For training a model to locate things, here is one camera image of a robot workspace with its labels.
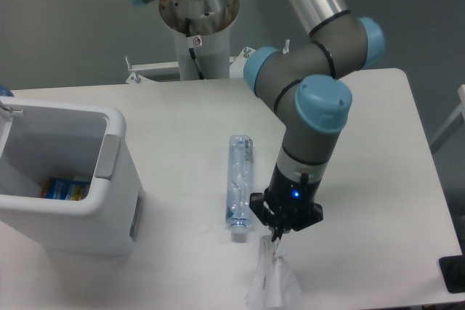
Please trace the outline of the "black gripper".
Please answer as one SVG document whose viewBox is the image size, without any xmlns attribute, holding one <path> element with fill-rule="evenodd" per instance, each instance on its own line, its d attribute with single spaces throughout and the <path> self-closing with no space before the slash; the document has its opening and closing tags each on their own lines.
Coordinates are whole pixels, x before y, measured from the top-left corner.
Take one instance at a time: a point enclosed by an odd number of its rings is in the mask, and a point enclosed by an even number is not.
<svg viewBox="0 0 465 310">
<path fill-rule="evenodd" d="M 276 164 L 268 188 L 250 194 L 249 207 L 271 229 L 272 242 L 323 220 L 323 208 L 315 202 L 322 178 L 322 163 Z"/>
</svg>

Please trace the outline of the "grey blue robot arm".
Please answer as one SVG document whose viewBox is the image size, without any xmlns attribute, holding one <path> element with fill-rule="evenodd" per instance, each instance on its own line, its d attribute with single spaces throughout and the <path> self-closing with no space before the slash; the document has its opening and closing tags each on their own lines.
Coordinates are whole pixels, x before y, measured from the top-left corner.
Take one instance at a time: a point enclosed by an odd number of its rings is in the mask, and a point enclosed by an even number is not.
<svg viewBox="0 0 465 310">
<path fill-rule="evenodd" d="M 229 43 L 211 42 L 232 25 L 239 1 L 132 0 L 152 1 L 177 37 L 180 78 L 228 78 Z M 286 128 L 269 187 L 249 200 L 274 240 L 322 220 L 315 194 L 352 104 L 342 78 L 373 64 L 385 47 L 379 25 L 355 17 L 344 0 L 289 1 L 310 42 L 292 52 L 257 49 L 243 68 L 249 88 Z"/>
</svg>

